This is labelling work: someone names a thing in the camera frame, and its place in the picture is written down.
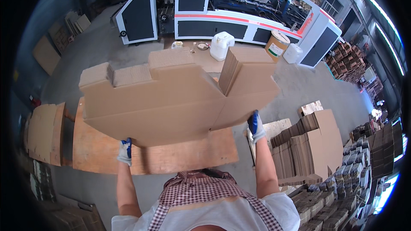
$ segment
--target checkered apron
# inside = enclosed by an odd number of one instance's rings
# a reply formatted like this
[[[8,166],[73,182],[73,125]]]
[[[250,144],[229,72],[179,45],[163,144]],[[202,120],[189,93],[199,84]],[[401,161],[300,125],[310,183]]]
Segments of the checkered apron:
[[[167,181],[164,184],[164,190],[159,197],[159,206],[148,230],[159,230],[171,207],[209,202],[230,196],[240,196],[247,199],[264,221],[268,230],[282,231],[278,221],[259,199],[241,189],[228,172],[214,169],[179,172],[177,176]]]

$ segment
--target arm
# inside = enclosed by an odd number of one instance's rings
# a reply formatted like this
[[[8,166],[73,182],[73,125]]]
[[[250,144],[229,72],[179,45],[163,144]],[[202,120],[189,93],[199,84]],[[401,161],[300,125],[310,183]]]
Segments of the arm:
[[[141,210],[137,201],[136,189],[131,178],[131,139],[120,141],[120,150],[117,157],[117,205],[121,216],[141,217]]]
[[[256,180],[258,198],[280,192],[273,157],[265,137],[256,143]]]
[[[266,195],[280,192],[277,173],[275,172],[275,165],[270,148],[268,148],[267,139],[265,138],[263,123],[257,110],[248,119],[248,125],[253,134],[253,141],[256,143],[257,197],[263,198]]]

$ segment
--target factory floor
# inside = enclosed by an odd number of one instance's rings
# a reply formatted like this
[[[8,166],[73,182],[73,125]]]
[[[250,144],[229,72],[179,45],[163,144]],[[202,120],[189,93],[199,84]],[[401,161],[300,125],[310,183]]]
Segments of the factory floor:
[[[53,75],[44,86],[42,103],[66,102],[68,110],[76,113],[82,93],[78,84],[81,72],[100,63],[109,62],[114,69],[147,63],[151,51],[161,50],[164,41],[142,43],[139,46],[123,45],[118,29],[111,28],[109,18],[117,7],[103,11],[82,34],[69,45]],[[295,124],[297,109],[302,105],[320,100],[324,109],[332,109],[343,143],[349,139],[349,132],[369,120],[372,104],[367,94],[361,94],[355,85],[336,81],[323,62],[309,69],[284,60],[277,64],[274,80],[281,93],[260,111],[263,123],[290,118]],[[64,131],[65,157],[71,159],[74,124],[66,120]],[[219,166],[229,172],[245,190],[256,193],[253,160],[243,131],[246,124],[233,127],[239,161]],[[52,167],[56,193],[85,203],[95,203],[107,230],[111,230],[111,218],[118,214],[116,201],[116,175],[83,172],[71,167]],[[142,212],[147,211],[162,192],[163,184],[173,174],[133,176],[138,202]]]

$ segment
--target hand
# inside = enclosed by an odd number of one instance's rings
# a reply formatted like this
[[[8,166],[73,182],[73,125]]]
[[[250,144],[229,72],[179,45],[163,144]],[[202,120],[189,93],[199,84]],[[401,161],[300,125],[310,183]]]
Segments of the hand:
[[[128,137],[127,141],[120,141],[117,160],[127,163],[131,167],[131,138]]]
[[[261,122],[260,115],[258,114],[258,110],[253,112],[253,115],[250,116],[248,119],[248,128],[253,134],[253,142],[256,143],[261,138],[265,138],[265,130],[263,128],[263,123]]]

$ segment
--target white shirt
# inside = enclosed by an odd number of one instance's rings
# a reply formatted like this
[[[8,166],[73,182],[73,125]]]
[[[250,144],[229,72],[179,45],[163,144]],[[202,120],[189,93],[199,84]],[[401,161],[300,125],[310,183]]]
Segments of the white shirt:
[[[298,230],[300,216],[293,201],[284,193],[274,193],[259,199],[274,215],[284,231]],[[158,201],[140,218],[134,216],[114,216],[111,219],[113,231],[147,230],[158,206]],[[219,226],[227,231],[267,230],[267,226],[244,198],[232,196],[210,201],[193,203],[169,209],[160,231],[190,231],[203,225]]]

